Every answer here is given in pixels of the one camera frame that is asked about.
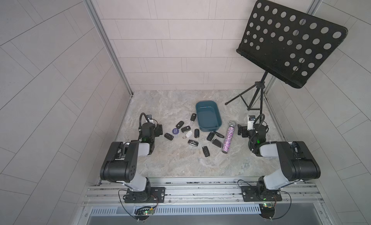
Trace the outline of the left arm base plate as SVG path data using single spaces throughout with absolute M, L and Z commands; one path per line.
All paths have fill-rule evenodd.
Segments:
M 142 192 L 134 192 L 130 189 L 125 194 L 125 203 L 163 203 L 165 187 L 151 187 Z

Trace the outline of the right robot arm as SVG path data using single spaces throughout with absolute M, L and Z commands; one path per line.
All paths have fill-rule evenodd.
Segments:
M 318 179 L 321 170 L 307 145 L 302 141 L 266 141 L 269 131 L 265 115 L 250 115 L 247 126 L 239 126 L 241 135 L 249 138 L 248 148 L 257 157 L 278 158 L 280 167 L 273 173 L 259 177 L 256 185 L 242 186 L 248 200 L 280 201 L 279 190 L 295 182 Z

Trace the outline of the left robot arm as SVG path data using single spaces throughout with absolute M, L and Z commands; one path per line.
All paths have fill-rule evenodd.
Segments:
M 100 168 L 100 179 L 126 186 L 125 200 L 146 202 L 153 196 L 147 177 L 137 174 L 139 156 L 151 155 L 155 148 L 155 138 L 162 135 L 162 125 L 150 115 L 141 113 L 139 117 L 139 137 L 129 142 L 114 141 Z

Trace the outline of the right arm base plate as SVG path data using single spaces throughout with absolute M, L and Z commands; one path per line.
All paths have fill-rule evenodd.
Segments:
M 241 186 L 244 202 L 278 202 L 282 196 L 278 190 L 268 190 L 263 186 Z

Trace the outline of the black VW key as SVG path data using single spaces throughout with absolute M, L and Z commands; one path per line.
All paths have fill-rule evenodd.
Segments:
M 185 127 L 181 128 L 181 131 L 182 131 L 182 133 L 191 131 L 191 127 L 190 126 L 185 126 Z
M 180 121 L 180 122 L 178 122 L 178 124 L 176 125 L 176 128 L 177 128 L 177 129 L 180 129 L 183 125 L 184 125 L 184 121 Z

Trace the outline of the black silver-edged key fob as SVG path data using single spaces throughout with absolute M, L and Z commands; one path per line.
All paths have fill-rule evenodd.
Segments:
M 223 147 L 223 143 L 220 140 L 218 140 L 218 139 L 213 139 L 212 140 L 212 144 L 215 145 L 218 148 L 222 148 Z

